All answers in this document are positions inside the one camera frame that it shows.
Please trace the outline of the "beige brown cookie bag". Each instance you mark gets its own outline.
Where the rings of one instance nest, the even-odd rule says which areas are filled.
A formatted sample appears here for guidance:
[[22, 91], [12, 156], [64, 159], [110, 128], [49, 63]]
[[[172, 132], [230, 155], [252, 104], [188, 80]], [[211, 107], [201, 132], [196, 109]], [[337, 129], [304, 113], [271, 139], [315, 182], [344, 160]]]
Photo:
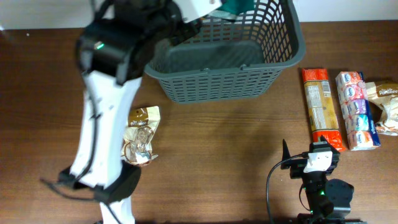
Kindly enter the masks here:
[[144, 167], [149, 165], [157, 154], [153, 153], [151, 141], [157, 131], [161, 117], [158, 106], [131, 110], [123, 136], [121, 159]]

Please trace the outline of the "Kleenex tissue multipack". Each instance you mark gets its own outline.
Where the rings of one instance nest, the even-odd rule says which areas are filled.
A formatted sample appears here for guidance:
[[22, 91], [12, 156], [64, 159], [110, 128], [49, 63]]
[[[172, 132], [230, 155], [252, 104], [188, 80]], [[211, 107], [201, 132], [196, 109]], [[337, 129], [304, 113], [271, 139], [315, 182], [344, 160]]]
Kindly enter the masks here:
[[335, 82], [349, 149], [376, 149], [381, 142], [371, 114], [363, 73], [340, 72]]

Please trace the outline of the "green Nescafe coffee bag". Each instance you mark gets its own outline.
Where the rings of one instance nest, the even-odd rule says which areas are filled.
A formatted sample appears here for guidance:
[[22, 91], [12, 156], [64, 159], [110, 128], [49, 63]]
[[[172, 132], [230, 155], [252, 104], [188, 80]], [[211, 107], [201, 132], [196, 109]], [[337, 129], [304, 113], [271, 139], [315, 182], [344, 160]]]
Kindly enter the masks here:
[[209, 13], [210, 16], [235, 21], [238, 16], [254, 10], [254, 0], [221, 0], [222, 5]]

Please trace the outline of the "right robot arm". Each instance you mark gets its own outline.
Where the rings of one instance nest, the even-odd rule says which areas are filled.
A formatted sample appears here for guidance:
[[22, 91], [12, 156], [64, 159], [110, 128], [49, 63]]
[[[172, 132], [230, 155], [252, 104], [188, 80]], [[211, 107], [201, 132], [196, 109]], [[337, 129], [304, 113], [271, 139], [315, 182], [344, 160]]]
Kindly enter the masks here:
[[300, 192], [305, 192], [308, 213], [297, 215], [298, 223], [345, 223], [350, 213], [354, 187], [328, 176], [337, 168], [340, 152], [325, 137], [309, 145], [309, 150], [291, 156], [282, 141], [282, 169], [290, 171], [291, 179], [300, 179]]

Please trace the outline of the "orange biscuit pack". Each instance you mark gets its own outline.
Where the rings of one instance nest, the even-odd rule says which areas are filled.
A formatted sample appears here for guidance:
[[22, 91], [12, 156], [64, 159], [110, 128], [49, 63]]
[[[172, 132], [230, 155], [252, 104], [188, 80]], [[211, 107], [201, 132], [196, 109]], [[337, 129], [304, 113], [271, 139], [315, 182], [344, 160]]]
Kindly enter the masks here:
[[337, 151], [345, 151], [338, 126], [327, 69], [302, 69], [303, 87], [315, 142], [323, 136]]

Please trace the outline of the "grey plastic basket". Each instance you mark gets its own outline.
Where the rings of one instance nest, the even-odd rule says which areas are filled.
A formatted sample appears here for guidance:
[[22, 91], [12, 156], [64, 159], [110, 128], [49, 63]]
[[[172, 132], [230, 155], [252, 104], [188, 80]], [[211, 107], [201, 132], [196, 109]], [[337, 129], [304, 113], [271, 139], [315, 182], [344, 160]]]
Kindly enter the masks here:
[[304, 55], [294, 2], [255, 1], [236, 22], [208, 16], [184, 43], [159, 42], [144, 71], [176, 103], [232, 100], [265, 93]]

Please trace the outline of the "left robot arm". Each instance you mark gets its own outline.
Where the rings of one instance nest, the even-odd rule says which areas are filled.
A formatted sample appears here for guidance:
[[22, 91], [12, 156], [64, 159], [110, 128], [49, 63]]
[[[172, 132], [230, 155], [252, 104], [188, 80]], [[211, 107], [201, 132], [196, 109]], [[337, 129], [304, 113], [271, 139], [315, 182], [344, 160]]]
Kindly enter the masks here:
[[104, 1], [76, 42], [85, 85], [78, 152], [73, 164], [46, 186], [90, 189], [103, 223], [134, 223], [131, 196], [141, 174], [121, 158], [123, 134], [144, 67], [158, 42], [179, 44], [218, 1]]

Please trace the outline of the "beige brown snack bag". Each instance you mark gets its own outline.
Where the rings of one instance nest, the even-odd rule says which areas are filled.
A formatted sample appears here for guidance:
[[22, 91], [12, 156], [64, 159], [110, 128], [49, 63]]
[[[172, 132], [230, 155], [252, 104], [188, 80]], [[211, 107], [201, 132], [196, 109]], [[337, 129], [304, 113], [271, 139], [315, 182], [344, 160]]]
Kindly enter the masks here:
[[397, 136], [397, 82], [390, 80], [367, 82], [368, 100], [381, 109], [375, 124], [378, 134]]

